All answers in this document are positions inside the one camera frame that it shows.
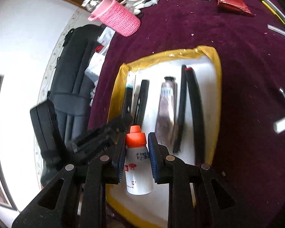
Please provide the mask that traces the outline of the white paper packages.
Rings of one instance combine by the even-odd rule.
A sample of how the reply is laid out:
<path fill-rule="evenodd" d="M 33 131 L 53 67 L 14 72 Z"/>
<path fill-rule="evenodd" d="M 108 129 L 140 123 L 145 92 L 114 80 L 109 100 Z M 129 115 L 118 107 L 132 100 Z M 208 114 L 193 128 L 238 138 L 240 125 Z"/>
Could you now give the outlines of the white paper packages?
<path fill-rule="evenodd" d="M 100 78 L 101 70 L 104 64 L 105 56 L 108 52 L 111 40 L 115 35 L 115 31 L 109 27 L 105 27 L 102 34 L 98 37 L 97 42 L 100 44 L 96 47 L 92 57 L 89 60 L 89 65 L 85 70 L 85 75 L 93 82 L 94 87 L 90 92 L 91 102 L 95 96 L 96 87 Z"/>

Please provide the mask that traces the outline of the grey blue-tip pen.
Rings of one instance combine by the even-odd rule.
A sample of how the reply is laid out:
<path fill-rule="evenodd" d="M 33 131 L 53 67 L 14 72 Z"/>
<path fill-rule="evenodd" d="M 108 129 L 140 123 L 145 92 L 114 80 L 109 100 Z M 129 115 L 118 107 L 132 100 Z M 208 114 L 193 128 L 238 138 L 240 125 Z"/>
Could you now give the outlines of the grey blue-tip pen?
<path fill-rule="evenodd" d="M 283 14 L 283 12 L 279 10 L 276 5 L 274 5 L 270 0 L 261 0 L 261 1 L 264 1 L 271 9 L 273 9 L 281 17 L 283 22 L 285 22 L 285 14 Z"/>

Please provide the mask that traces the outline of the black marker red caps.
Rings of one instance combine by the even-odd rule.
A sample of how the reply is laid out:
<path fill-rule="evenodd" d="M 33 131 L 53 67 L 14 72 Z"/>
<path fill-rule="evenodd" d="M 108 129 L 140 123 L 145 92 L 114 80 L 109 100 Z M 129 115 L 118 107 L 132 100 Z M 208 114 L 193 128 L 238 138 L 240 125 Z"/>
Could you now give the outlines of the black marker red caps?
<path fill-rule="evenodd" d="M 201 165 L 205 161 L 205 132 L 200 88 L 193 68 L 187 67 L 185 73 L 192 110 L 195 164 Z"/>

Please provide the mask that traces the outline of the white cylindrical marker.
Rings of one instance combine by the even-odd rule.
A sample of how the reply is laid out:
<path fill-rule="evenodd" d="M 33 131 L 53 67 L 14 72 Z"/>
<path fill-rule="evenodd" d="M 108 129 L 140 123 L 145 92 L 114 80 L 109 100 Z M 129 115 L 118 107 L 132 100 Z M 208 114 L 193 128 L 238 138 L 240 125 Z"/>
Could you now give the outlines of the white cylindrical marker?
<path fill-rule="evenodd" d="M 285 117 L 273 123 L 273 129 L 277 134 L 285 131 Z"/>

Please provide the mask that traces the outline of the silver white pen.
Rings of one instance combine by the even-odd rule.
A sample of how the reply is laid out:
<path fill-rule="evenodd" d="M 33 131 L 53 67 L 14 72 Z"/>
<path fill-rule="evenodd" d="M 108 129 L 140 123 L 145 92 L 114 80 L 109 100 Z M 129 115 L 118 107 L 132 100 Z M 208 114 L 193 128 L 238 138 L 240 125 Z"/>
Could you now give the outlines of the silver white pen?
<path fill-rule="evenodd" d="M 278 33 L 278 34 L 280 34 L 280 35 L 285 36 L 285 31 L 282 30 L 282 29 L 279 29 L 279 28 L 274 27 L 274 26 L 269 25 L 269 24 L 267 25 L 267 28 L 268 28 L 269 30 L 272 30 L 272 31 L 274 31 L 274 32 L 276 32 L 276 33 Z"/>

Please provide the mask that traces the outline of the black gel pen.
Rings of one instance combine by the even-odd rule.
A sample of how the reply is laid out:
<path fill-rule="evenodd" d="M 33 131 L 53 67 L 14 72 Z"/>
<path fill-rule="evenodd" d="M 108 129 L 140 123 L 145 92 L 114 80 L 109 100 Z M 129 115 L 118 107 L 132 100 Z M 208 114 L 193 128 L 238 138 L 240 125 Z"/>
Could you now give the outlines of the black gel pen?
<path fill-rule="evenodd" d="M 177 137 L 174 141 L 173 153 L 178 153 L 180 151 L 182 134 L 185 124 L 185 108 L 186 108 L 186 92 L 187 92 L 187 81 L 186 81 L 186 65 L 182 65 L 181 72 L 181 89 L 180 89 L 180 102 L 179 102 L 179 113 L 177 118 Z"/>

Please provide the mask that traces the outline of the white bottle orange cap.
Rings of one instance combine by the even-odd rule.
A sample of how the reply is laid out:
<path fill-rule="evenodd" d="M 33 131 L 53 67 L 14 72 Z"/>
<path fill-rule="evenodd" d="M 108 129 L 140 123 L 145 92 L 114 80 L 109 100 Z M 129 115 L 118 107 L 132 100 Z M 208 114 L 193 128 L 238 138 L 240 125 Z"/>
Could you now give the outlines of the white bottle orange cap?
<path fill-rule="evenodd" d="M 153 177 L 146 135 L 140 126 L 131 126 L 126 135 L 124 170 L 127 191 L 131 195 L 146 195 L 153 190 Z"/>

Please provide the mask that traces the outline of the maroon bed cover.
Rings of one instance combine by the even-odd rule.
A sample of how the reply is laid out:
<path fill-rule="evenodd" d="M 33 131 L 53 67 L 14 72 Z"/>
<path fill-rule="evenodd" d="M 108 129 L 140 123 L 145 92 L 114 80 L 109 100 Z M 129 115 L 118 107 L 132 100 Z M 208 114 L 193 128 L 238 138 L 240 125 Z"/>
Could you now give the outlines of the maroon bed cover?
<path fill-rule="evenodd" d="M 160 0 L 143 10 L 130 37 L 115 35 L 90 112 L 89 128 L 106 123 L 120 65 L 173 49 L 214 47 L 222 69 L 221 122 L 213 167 L 226 174 L 240 214 L 225 227 L 266 227 L 285 203 L 285 37 L 259 0 L 243 0 L 252 17 L 218 10 L 216 1 Z"/>

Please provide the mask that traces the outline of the silver purple tube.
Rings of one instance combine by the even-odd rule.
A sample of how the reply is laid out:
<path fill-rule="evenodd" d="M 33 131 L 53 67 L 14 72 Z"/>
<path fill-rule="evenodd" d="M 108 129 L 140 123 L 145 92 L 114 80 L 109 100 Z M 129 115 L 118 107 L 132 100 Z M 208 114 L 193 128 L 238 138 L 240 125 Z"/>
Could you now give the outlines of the silver purple tube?
<path fill-rule="evenodd" d="M 170 147 L 174 136 L 176 117 L 177 83 L 175 77 L 165 77 L 161 84 L 158 115 L 156 118 L 155 133 L 158 143 Z"/>

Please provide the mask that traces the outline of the black backpack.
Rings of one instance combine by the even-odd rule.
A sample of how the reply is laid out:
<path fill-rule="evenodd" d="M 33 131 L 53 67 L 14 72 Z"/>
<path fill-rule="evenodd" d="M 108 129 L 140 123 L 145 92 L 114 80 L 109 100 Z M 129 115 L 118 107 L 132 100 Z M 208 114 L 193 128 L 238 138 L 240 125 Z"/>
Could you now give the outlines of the black backpack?
<path fill-rule="evenodd" d="M 54 104 L 60 136 L 68 143 L 87 130 L 91 91 L 95 84 L 85 75 L 89 61 L 100 45 L 103 27 L 88 24 L 71 29 L 57 59 L 48 98 Z"/>

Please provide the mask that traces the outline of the yellow black pen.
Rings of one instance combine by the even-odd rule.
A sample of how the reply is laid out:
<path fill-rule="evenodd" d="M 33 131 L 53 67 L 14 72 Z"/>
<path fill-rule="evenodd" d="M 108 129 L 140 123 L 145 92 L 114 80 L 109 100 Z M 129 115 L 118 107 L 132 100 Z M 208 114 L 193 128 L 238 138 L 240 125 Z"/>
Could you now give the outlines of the yellow black pen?
<path fill-rule="evenodd" d="M 283 14 L 283 12 L 279 10 L 276 5 L 274 5 L 270 0 L 261 0 L 261 2 L 267 4 L 269 8 L 272 9 L 285 23 L 285 14 Z"/>

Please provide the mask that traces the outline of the white glove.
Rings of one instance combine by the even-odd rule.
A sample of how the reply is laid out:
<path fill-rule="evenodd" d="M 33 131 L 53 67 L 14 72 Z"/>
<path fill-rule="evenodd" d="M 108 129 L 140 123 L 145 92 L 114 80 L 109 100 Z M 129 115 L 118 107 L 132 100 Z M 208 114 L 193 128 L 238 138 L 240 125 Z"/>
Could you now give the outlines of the white glove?
<path fill-rule="evenodd" d="M 142 9 L 157 5 L 159 0 L 123 0 L 121 5 L 129 10 L 132 14 L 138 15 Z"/>

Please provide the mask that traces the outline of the black marker teal cap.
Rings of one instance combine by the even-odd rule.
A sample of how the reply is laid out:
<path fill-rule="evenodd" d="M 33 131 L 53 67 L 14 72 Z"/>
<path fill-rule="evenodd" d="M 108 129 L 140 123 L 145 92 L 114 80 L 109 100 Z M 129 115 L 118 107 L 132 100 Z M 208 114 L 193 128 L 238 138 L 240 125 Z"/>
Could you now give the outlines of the black marker teal cap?
<path fill-rule="evenodd" d="M 131 114 L 132 96 L 133 96 L 133 86 L 127 84 L 123 99 L 122 117 L 126 117 L 128 114 Z"/>

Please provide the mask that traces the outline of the black printed marker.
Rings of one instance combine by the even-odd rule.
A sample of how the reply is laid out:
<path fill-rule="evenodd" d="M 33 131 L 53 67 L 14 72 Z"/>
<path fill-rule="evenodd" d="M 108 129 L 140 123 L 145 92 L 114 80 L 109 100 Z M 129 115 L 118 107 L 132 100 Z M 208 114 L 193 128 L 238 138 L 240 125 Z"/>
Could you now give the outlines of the black printed marker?
<path fill-rule="evenodd" d="M 142 127 L 143 119 L 145 116 L 145 110 L 148 99 L 148 91 L 149 91 L 149 80 L 142 80 L 140 85 L 140 90 L 138 94 L 135 115 L 134 115 L 134 125 L 138 125 Z"/>

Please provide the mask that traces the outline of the white tray yellow tape rim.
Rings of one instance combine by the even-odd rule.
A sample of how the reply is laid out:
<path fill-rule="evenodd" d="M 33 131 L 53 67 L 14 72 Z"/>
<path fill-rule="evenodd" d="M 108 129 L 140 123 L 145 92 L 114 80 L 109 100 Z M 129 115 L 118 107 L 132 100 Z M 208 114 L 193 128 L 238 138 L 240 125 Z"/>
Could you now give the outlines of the white tray yellow tape rim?
<path fill-rule="evenodd" d="M 175 49 L 123 64 L 115 79 L 108 120 L 122 114 L 132 87 L 149 81 L 141 107 L 142 142 L 126 148 L 123 180 L 109 185 L 108 204 L 136 227 L 214 227 L 221 186 L 211 163 L 221 113 L 221 64 L 213 47 Z"/>

